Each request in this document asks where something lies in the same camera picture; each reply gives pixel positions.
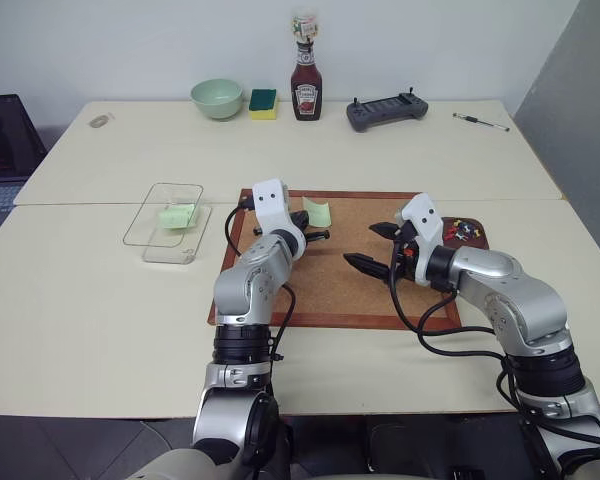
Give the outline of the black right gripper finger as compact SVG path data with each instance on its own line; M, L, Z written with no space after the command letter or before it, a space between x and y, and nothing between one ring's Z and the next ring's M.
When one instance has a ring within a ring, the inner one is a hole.
M343 258L346 262L360 273L388 281L390 277L390 267L384 263L376 261L373 257L361 253L344 253Z
M397 224L391 222L374 223L369 226L369 229L377 235L391 241L402 239L401 228Z

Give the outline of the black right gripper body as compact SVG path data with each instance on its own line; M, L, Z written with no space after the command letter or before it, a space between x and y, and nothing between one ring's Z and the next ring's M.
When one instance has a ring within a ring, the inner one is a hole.
M406 221L394 233L391 270L399 279L415 281L416 266L419 257L419 246L416 242L418 233L411 221Z

